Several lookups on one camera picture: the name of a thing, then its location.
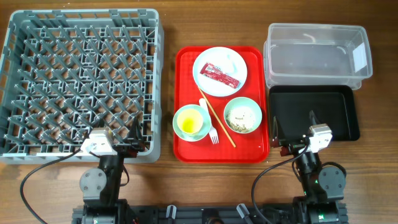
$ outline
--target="label on container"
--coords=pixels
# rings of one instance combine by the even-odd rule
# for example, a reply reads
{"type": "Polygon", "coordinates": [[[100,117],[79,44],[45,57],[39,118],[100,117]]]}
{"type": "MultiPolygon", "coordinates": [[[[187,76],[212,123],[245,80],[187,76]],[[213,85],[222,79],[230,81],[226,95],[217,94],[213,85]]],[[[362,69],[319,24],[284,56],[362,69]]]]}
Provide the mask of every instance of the label on container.
{"type": "Polygon", "coordinates": [[[353,50],[353,56],[355,72],[368,65],[366,61],[365,43],[362,43],[353,50]]]}

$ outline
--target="clear plastic container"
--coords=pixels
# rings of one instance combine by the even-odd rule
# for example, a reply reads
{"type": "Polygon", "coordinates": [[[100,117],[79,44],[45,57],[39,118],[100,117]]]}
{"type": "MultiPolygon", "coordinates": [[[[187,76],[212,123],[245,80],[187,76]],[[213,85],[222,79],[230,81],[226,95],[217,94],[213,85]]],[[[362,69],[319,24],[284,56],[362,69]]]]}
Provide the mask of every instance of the clear plastic container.
{"type": "Polygon", "coordinates": [[[361,26],[271,24],[264,44],[268,88],[274,85],[348,85],[373,74],[361,26]]]}

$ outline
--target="wooden table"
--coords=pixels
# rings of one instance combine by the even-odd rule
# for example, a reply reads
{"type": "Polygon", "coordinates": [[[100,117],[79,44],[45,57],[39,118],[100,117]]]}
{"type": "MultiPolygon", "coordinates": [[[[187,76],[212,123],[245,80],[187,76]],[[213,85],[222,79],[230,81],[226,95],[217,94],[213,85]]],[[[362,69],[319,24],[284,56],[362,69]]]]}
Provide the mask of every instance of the wooden table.
{"type": "MultiPolygon", "coordinates": [[[[155,8],[165,31],[162,74],[162,155],[155,164],[127,165],[130,184],[120,191],[130,205],[237,205],[251,203],[250,189],[261,170],[283,160],[274,149],[253,165],[192,165],[172,151],[175,55],[189,45],[251,45],[261,52],[273,22],[349,24],[365,27],[374,74],[354,92],[361,130],[355,142],[333,142],[320,153],[348,172],[344,202],[350,223],[398,222],[398,2],[395,1],[150,1],[1,0],[0,42],[18,9],[155,8]]],[[[70,223],[83,205],[79,179],[94,163],[56,164],[32,176],[25,194],[49,223],[70,223]]],[[[36,166],[0,164],[0,222],[36,223],[19,196],[24,176],[36,166]]],[[[258,202],[291,202],[302,195],[290,166],[267,174],[257,185],[258,202]]]]}

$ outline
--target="wooden chopstick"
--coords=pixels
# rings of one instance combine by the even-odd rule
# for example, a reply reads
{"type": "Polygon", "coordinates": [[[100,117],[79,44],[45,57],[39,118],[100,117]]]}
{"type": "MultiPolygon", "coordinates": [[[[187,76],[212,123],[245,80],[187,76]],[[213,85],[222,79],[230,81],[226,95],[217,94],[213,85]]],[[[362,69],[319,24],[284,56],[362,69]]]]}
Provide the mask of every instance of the wooden chopstick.
{"type": "Polygon", "coordinates": [[[221,127],[223,128],[226,136],[228,137],[229,141],[231,142],[233,147],[236,147],[235,142],[231,139],[231,136],[229,136],[228,132],[226,131],[226,129],[224,128],[223,123],[220,121],[220,119],[218,118],[216,112],[214,111],[213,107],[211,106],[210,102],[207,100],[205,94],[202,92],[202,90],[198,87],[201,95],[203,96],[203,98],[206,100],[207,105],[210,107],[211,111],[213,112],[214,116],[216,117],[218,123],[221,125],[221,127]]]}

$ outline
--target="dish rack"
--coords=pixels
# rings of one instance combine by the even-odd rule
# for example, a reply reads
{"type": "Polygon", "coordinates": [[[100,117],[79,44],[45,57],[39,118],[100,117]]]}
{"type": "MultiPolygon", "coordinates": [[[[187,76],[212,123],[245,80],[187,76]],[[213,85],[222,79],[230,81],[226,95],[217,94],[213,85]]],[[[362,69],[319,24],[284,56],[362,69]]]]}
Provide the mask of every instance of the dish rack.
{"type": "Polygon", "coordinates": [[[127,145],[134,117],[147,150],[125,162],[156,161],[163,41],[154,9],[14,12],[0,59],[0,161],[66,156],[101,120],[127,145]]]}

